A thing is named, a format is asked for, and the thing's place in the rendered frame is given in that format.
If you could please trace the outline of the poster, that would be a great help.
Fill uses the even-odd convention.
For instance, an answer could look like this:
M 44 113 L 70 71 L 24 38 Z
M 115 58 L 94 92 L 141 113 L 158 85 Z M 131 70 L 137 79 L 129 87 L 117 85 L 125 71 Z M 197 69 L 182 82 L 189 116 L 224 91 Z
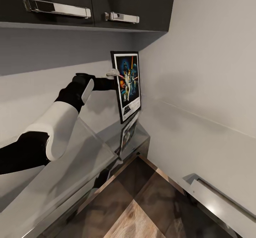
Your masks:
M 111 51 L 112 68 L 119 71 L 117 101 L 121 125 L 141 108 L 138 51 Z

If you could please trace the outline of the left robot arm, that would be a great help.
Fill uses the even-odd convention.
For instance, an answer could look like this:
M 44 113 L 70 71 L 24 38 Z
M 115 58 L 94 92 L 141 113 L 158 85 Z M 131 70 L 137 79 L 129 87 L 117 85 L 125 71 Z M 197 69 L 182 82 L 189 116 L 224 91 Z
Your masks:
M 0 148 L 0 213 L 50 162 L 60 159 L 68 146 L 75 122 L 94 90 L 117 90 L 116 69 L 105 69 L 101 78 L 76 73 L 61 89 L 52 105 L 20 135 L 16 142 Z

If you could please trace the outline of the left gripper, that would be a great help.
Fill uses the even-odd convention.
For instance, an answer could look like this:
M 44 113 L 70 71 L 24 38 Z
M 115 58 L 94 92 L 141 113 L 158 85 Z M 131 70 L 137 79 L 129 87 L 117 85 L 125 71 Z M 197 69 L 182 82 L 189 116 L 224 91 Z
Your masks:
M 101 78 L 101 80 L 102 80 L 101 90 L 117 90 L 118 84 L 116 79 Z

